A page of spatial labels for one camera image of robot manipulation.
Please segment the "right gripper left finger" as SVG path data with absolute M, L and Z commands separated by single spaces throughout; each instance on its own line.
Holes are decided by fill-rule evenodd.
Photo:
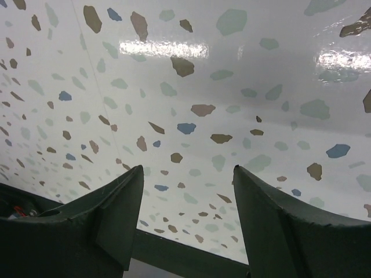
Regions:
M 142 166 L 50 210 L 1 189 L 2 277 L 122 277 L 144 188 Z

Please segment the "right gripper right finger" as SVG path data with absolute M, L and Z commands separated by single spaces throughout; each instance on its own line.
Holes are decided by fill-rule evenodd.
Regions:
M 370 277 L 370 222 L 314 207 L 234 167 L 249 277 Z

